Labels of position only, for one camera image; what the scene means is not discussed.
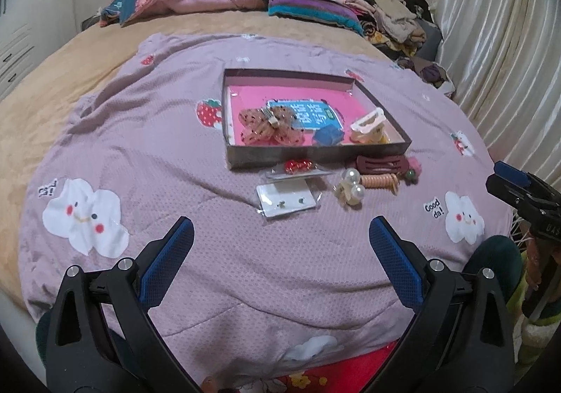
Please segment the pearl claw hair clip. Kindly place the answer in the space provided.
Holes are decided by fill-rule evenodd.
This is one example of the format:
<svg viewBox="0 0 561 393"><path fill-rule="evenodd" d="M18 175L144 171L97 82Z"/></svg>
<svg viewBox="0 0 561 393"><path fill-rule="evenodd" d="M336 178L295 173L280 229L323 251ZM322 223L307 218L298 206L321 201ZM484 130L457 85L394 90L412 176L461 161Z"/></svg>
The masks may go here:
<svg viewBox="0 0 561 393"><path fill-rule="evenodd" d="M334 192L340 205L349 207L360 205L365 196L365 186L361 183L358 170L346 169L335 186Z"/></svg>

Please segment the red strawberry earrings card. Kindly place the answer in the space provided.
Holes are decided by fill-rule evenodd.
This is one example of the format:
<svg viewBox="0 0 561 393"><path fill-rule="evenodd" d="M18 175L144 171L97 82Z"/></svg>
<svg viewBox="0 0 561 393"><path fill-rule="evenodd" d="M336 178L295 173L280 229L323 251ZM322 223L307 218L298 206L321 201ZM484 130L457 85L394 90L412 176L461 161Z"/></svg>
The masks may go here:
<svg viewBox="0 0 561 393"><path fill-rule="evenodd" d="M310 159L291 159L265 171L264 178L270 181L282 181L322 177L332 173L332 170L319 166Z"/></svg>

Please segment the white stud earring card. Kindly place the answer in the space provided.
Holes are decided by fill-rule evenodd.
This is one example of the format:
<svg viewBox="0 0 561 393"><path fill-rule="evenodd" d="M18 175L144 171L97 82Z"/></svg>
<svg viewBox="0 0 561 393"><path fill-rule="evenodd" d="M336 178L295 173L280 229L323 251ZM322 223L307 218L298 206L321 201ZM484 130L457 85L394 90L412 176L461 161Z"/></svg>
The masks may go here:
<svg viewBox="0 0 561 393"><path fill-rule="evenodd" d="M267 219L307 211L317 206L317 199L305 179L282 180L256 187L261 212Z"/></svg>

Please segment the maroon banana hair clip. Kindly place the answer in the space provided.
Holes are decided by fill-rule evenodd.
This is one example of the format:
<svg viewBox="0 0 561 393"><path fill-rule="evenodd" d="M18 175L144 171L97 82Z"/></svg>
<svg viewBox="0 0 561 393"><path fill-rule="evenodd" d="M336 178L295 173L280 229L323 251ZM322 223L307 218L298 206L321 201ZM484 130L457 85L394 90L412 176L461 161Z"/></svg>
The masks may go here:
<svg viewBox="0 0 561 393"><path fill-rule="evenodd" d="M409 161L404 155L378 158L359 155L356 158L356 168L361 174L402 174L409 170Z"/></svg>

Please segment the bag of clothes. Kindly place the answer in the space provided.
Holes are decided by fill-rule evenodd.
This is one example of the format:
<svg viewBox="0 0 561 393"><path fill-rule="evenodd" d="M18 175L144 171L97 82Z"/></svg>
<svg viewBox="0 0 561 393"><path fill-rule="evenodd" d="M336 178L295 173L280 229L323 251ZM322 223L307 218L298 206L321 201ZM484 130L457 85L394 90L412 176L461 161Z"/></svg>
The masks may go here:
<svg viewBox="0 0 561 393"><path fill-rule="evenodd" d="M455 93L453 82L449 79L446 71L437 63L421 59L418 56L402 56L397 59L397 65L401 69L413 71L423 82L434 86L447 98L451 98Z"/></svg>

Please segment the cream claw hair clip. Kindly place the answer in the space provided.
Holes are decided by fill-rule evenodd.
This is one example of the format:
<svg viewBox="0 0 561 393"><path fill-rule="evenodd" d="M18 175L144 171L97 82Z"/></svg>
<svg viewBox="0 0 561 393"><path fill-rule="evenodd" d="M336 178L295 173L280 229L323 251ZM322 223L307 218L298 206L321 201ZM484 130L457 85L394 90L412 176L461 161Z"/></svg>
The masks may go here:
<svg viewBox="0 0 561 393"><path fill-rule="evenodd" d="M351 124L351 133L355 135L371 134L379 126L382 126L385 120L384 111L381 108L375 108Z"/></svg>

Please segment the cream satin curtain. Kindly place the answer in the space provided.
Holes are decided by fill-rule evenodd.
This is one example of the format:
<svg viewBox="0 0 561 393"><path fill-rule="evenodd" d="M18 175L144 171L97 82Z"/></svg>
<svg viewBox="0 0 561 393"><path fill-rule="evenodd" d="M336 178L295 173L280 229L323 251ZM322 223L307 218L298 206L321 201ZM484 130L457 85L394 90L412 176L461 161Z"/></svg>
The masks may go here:
<svg viewBox="0 0 561 393"><path fill-rule="evenodd" d="M560 0L437 0L441 65L487 151L560 186Z"/></svg>

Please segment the pile of folded clothes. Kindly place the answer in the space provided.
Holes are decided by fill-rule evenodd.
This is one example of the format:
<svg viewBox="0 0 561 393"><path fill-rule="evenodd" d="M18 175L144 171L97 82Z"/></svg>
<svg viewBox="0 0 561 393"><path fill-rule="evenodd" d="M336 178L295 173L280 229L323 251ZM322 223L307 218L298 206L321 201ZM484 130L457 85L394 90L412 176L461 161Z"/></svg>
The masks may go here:
<svg viewBox="0 0 561 393"><path fill-rule="evenodd" d="M352 9L363 34L389 59L433 61L442 40L426 0L335 0Z"/></svg>

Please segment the blue fabric hair accessory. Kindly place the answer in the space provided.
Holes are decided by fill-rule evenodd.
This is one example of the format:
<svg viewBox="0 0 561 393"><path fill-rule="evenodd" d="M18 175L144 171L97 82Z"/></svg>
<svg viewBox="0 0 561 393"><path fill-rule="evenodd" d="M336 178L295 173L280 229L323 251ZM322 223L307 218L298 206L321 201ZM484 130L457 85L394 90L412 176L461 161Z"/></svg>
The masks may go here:
<svg viewBox="0 0 561 393"><path fill-rule="evenodd" d="M318 146L336 146L342 142L344 131L333 125L325 126L315 131L313 143Z"/></svg>

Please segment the blue printed card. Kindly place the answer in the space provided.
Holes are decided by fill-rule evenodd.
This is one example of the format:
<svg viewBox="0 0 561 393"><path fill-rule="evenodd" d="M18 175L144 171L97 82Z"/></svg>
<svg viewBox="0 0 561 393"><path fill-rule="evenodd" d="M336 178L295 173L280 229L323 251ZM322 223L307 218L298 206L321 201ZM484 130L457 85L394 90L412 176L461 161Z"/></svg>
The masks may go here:
<svg viewBox="0 0 561 393"><path fill-rule="evenodd" d="M296 116L295 127L303 130L316 131L328 125L343 128L336 111L323 100L314 99L281 99L266 102L269 109L276 107L289 108Z"/></svg>

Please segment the dark shallow box pink inside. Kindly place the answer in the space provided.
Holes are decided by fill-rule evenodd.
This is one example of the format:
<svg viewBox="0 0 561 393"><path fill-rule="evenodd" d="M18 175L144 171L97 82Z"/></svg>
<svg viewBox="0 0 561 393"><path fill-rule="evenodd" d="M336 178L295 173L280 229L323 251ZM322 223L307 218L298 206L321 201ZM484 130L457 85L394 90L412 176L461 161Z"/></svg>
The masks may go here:
<svg viewBox="0 0 561 393"><path fill-rule="evenodd" d="M411 145L389 109L348 76L227 69L222 120L232 170L400 155Z"/></svg>

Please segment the brown dotted bow hair clip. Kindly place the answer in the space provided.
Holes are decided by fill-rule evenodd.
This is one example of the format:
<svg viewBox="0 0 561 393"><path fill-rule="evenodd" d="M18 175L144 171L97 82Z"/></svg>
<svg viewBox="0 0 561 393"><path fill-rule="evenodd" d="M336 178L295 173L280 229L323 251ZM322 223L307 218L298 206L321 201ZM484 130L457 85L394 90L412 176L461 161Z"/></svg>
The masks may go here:
<svg viewBox="0 0 561 393"><path fill-rule="evenodd" d="M295 112L287 106L243 109L239 112L243 125L241 141L246 146L273 142L281 146L299 146L305 141L304 130L297 126Z"/></svg>

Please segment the tan bed sheet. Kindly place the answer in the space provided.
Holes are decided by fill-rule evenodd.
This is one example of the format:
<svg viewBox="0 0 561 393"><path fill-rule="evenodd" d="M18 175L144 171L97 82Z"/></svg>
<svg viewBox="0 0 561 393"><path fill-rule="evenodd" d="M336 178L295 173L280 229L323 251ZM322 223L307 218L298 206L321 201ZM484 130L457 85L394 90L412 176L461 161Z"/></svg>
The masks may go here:
<svg viewBox="0 0 561 393"><path fill-rule="evenodd" d="M346 54L383 59L366 39L344 29L264 12L160 16L126 27L92 26L31 71L1 102L1 290L24 307L18 233L28 182L60 134L75 103L96 92L156 33L252 34L295 39Z"/></svg>

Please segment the striped purple teal pillow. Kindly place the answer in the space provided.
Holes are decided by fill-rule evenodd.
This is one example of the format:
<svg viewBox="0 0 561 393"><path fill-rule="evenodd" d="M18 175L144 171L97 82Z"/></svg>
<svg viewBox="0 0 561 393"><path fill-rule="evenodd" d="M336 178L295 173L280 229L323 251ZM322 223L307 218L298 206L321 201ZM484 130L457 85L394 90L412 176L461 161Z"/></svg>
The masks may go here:
<svg viewBox="0 0 561 393"><path fill-rule="evenodd" d="M268 15L316 22L365 36L356 13L335 0L270 0Z"/></svg>

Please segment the white wardrobe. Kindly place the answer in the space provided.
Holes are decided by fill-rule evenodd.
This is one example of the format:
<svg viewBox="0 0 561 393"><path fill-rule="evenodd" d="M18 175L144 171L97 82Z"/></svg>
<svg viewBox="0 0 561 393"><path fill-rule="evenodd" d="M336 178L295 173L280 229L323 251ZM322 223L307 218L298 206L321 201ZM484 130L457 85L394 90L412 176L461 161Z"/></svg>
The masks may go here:
<svg viewBox="0 0 561 393"><path fill-rule="evenodd" d="M1 0L1 97L76 35L73 0Z"/></svg>

